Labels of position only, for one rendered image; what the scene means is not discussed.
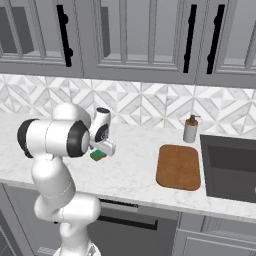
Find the dark grey sink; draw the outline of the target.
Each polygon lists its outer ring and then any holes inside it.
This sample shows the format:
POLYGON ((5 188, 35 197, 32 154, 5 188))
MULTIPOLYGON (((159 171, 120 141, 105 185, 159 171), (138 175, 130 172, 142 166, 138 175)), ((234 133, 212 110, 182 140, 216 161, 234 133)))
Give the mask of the dark grey sink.
POLYGON ((256 140, 200 135, 206 194, 256 203, 256 140))

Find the grey glass cupboard door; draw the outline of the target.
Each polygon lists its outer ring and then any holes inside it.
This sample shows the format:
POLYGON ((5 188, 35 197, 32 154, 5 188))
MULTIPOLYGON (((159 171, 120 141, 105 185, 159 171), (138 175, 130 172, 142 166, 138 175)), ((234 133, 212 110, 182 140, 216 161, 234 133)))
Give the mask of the grey glass cupboard door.
POLYGON ((0 0, 0 73, 83 75, 74 0, 0 0), (57 5, 62 5, 72 66, 64 58, 57 5))
POLYGON ((207 0, 196 83, 256 89, 256 0, 207 0), (213 72, 207 74, 219 4, 225 10, 213 72))
POLYGON ((75 0, 87 78, 188 84, 196 80, 206 0, 75 0), (197 4, 189 72, 188 19, 197 4))

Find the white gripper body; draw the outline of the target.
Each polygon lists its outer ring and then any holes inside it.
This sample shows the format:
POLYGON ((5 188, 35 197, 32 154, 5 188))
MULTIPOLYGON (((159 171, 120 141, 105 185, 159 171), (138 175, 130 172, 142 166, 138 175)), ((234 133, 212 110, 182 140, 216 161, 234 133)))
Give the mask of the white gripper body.
POLYGON ((110 140, 105 140, 97 143, 96 148, 108 156, 113 156, 116 151, 116 144, 110 140))

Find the green and yellow sponge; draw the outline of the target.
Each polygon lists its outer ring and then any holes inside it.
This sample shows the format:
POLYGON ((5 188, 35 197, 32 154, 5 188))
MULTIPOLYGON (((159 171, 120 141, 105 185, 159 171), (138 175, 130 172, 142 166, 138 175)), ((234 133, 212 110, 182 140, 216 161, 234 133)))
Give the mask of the green and yellow sponge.
POLYGON ((99 161, 103 158, 106 157, 106 154, 100 150, 95 150, 93 152, 90 153, 90 157, 94 160, 94 161, 99 161))

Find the grey base cupboard door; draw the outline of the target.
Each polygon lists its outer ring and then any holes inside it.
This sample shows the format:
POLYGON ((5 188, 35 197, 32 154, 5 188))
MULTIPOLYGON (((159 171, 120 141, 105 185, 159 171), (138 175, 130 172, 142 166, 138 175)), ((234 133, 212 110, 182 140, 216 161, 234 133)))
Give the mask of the grey base cupboard door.
POLYGON ((53 256, 61 246, 59 225, 36 217, 34 203, 39 193, 8 185, 4 185, 4 189, 33 253, 36 256, 53 256))
POLYGON ((172 256, 256 256, 256 224, 182 213, 172 256))

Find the grey soap dispenser bottle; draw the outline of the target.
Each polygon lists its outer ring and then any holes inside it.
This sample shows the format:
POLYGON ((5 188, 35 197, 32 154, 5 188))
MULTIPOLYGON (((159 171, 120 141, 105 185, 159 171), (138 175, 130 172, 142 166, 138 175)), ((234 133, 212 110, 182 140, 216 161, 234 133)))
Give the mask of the grey soap dispenser bottle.
POLYGON ((195 141, 197 128, 198 128, 197 115, 192 114, 185 121, 183 140, 186 143, 193 143, 195 141))

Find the brown wooden cutting board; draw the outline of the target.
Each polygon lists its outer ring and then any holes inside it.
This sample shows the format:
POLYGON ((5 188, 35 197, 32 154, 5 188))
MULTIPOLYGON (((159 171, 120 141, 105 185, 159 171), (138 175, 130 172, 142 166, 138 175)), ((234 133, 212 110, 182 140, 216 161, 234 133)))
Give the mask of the brown wooden cutting board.
POLYGON ((162 145, 159 149, 156 182, 166 188, 197 190, 201 186, 197 150, 188 146, 162 145))

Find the grey dishwasher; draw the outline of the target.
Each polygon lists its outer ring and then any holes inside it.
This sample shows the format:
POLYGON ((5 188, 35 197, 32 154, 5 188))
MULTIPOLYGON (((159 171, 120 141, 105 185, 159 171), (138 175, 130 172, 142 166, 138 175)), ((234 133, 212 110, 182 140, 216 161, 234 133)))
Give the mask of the grey dishwasher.
POLYGON ((102 256, 171 256, 178 212, 136 204, 101 200, 103 216, 153 224, 148 230, 96 220, 88 226, 89 236, 102 256))

